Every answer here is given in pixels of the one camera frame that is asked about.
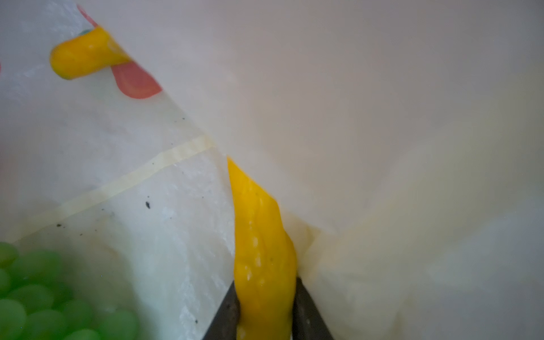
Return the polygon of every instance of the grape cluster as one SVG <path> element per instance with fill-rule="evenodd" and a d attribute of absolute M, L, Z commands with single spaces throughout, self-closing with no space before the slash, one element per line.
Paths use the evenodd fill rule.
<path fill-rule="evenodd" d="M 60 256 L 38 250 L 19 256 L 0 242 L 0 340 L 134 340 L 138 319 L 120 310 L 95 329 L 91 306 L 58 281 Z"/>

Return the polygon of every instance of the yellow line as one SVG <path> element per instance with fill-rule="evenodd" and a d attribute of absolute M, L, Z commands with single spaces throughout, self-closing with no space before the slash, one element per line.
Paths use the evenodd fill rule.
<path fill-rule="evenodd" d="M 167 166 L 190 158 L 214 146 L 215 145 L 208 136 L 202 135 L 182 145 L 161 152 L 138 169 L 123 175 L 98 189 L 88 191 L 63 203 L 55 209 L 45 211 L 24 220 L 8 233 L 6 241 L 16 242 L 42 228 L 58 223 L 58 221 L 62 221 L 72 215 L 87 210 L 90 207 L 105 202 L 115 195 L 143 182 Z"/>

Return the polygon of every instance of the plastic bag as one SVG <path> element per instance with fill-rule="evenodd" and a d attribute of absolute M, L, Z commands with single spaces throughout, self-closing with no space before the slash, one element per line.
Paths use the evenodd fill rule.
<path fill-rule="evenodd" d="M 542 338 L 541 4 L 81 5 L 294 213 L 336 339 Z M 232 280 L 223 156 L 165 93 L 54 76 L 74 4 L 0 9 L 2 237 L 148 338 L 199 339 Z"/>

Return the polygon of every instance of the white surface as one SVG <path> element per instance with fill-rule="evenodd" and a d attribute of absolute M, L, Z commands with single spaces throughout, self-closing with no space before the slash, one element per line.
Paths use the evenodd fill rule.
<path fill-rule="evenodd" d="M 544 337 L 541 3 L 82 4 L 284 208 L 336 232 L 309 244 L 284 214 L 337 340 Z M 232 280 L 224 158 L 167 166 L 201 132 L 164 94 L 57 78 L 49 50 L 89 27 L 68 1 L 0 3 L 0 237 L 70 216 L 21 246 L 60 250 L 144 337 L 198 340 Z"/>

